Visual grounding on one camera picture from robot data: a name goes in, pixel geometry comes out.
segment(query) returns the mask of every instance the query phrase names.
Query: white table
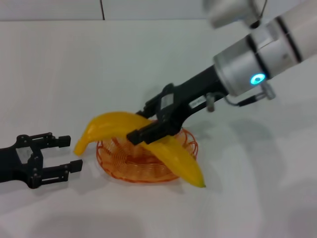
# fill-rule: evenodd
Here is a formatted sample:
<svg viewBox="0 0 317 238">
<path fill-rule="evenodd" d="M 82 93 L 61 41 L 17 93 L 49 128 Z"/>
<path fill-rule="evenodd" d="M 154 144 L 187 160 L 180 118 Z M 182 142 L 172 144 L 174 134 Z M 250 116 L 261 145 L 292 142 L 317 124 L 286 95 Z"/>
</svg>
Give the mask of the white table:
<svg viewBox="0 0 317 238">
<path fill-rule="evenodd" d="M 0 147 L 20 134 L 71 135 L 70 150 L 44 151 L 46 166 L 77 159 L 71 150 L 93 116 L 139 110 L 247 34 L 240 25 L 215 33 L 204 20 L 6 22 L 0 32 Z M 274 101 L 220 101 L 186 122 L 206 189 L 110 179 L 92 145 L 68 183 L 0 184 L 0 237 L 316 237 L 316 68 L 314 58 L 276 77 Z"/>
</svg>

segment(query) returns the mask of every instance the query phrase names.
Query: orange wire basket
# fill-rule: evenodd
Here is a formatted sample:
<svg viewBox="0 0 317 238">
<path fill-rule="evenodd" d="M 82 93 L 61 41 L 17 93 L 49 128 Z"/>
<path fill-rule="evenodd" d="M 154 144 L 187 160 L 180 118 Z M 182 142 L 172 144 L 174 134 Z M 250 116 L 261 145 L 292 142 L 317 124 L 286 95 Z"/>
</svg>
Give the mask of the orange wire basket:
<svg viewBox="0 0 317 238">
<path fill-rule="evenodd" d="M 192 133 L 182 129 L 175 137 L 196 159 L 198 144 Z M 107 174 L 126 182 L 159 183 L 178 178 L 150 151 L 134 146 L 125 138 L 99 141 L 96 156 Z"/>
</svg>

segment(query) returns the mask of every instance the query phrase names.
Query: silver metal cylinder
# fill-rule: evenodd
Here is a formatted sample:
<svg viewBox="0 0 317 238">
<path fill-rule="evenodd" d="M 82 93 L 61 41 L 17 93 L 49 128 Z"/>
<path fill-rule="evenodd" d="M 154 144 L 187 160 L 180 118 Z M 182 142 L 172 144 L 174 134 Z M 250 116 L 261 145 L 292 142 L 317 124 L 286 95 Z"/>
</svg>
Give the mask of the silver metal cylinder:
<svg viewBox="0 0 317 238">
<path fill-rule="evenodd" d="M 232 96 L 239 96 L 254 88 L 256 85 L 250 80 L 263 73 L 246 38 L 216 55 L 213 60 L 222 84 Z"/>
</svg>

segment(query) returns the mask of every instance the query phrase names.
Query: yellow banana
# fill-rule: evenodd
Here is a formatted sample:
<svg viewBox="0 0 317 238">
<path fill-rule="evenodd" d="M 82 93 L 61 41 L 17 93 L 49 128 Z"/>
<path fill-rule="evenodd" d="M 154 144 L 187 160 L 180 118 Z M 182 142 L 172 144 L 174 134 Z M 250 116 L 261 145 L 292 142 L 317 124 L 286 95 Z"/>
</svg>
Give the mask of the yellow banana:
<svg viewBox="0 0 317 238">
<path fill-rule="evenodd" d="M 132 113 L 107 113 L 94 118 L 87 126 L 81 139 L 75 146 L 74 153 L 80 156 L 87 145 L 94 141 L 123 137 L 131 131 L 145 127 L 150 120 Z M 151 144 L 140 144 L 151 151 L 161 160 L 175 175 L 183 178 L 191 185 L 206 187 L 199 165 L 195 159 L 173 137 L 166 136 Z"/>
</svg>

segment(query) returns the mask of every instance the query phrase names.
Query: blue led light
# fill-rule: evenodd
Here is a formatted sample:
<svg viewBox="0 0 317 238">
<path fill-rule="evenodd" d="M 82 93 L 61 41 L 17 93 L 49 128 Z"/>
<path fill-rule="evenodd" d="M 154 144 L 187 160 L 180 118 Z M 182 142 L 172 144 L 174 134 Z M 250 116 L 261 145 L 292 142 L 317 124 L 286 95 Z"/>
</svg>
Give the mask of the blue led light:
<svg viewBox="0 0 317 238">
<path fill-rule="evenodd" d="M 259 83 L 262 83 L 265 80 L 265 78 L 266 78 L 265 74 L 258 73 L 251 78 L 250 83 L 253 85 L 257 85 Z"/>
</svg>

